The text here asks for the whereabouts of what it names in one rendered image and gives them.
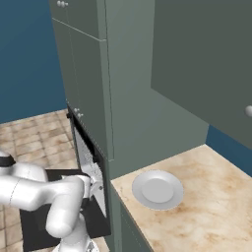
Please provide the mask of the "white round plate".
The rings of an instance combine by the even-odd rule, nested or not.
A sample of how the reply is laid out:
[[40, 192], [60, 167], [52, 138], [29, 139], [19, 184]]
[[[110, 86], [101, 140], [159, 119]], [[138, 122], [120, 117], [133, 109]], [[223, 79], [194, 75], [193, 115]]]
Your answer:
[[180, 180], [163, 170], [149, 170], [138, 175], [132, 183], [132, 193], [143, 206], [156, 211], [177, 207], [183, 200]]

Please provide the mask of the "black built-in oven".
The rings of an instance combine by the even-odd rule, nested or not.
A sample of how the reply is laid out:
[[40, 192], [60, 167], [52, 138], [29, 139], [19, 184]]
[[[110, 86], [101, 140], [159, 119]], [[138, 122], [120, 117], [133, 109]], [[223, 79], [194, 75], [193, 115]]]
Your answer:
[[67, 106], [67, 118], [70, 120], [78, 168], [90, 178], [96, 177], [103, 182], [103, 188], [93, 194], [83, 209], [89, 235], [91, 238], [110, 235], [111, 228], [104, 157], [70, 106]]

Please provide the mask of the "grey-green base cabinet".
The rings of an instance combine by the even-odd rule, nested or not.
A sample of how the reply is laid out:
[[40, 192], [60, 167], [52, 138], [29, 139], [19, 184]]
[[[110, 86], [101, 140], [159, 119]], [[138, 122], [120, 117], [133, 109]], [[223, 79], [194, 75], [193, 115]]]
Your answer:
[[113, 252], [153, 252], [113, 186], [111, 192]]

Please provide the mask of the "tall grey-green cabinet door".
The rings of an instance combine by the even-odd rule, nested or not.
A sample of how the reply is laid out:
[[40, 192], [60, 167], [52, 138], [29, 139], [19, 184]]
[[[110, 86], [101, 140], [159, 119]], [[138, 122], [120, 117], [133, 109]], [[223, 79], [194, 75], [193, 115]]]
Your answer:
[[52, 19], [69, 106], [79, 108], [87, 133], [107, 159], [113, 159], [107, 42]]

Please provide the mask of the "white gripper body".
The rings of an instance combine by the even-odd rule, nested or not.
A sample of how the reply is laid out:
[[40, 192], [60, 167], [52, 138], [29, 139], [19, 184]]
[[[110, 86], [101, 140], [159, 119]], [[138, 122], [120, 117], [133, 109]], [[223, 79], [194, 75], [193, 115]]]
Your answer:
[[96, 177], [92, 177], [89, 198], [91, 198], [97, 190], [101, 190], [102, 188], [103, 188], [103, 182]]

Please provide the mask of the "grey-green tall oven cabinet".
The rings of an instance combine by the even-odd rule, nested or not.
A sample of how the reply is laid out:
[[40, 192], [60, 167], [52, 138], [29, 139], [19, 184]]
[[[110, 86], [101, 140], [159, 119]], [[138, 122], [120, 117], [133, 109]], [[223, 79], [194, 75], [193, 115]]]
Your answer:
[[111, 228], [105, 240], [111, 252], [112, 179], [203, 144], [209, 128], [152, 88], [155, 1], [105, 0], [114, 157], [99, 152], [105, 162]]

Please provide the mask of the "grey-green wall cupboard door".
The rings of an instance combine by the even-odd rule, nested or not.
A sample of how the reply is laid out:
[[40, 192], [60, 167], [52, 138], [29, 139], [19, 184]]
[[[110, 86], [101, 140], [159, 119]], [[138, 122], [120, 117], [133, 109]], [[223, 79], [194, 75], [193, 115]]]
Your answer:
[[252, 149], [252, 0], [156, 0], [152, 88]]

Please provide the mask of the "small grey-green cabinet door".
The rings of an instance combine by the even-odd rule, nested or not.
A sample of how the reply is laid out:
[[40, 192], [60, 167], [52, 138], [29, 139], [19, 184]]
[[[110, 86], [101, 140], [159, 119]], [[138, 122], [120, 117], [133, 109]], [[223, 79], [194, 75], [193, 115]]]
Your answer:
[[48, 0], [51, 16], [98, 40], [106, 39], [105, 0]]

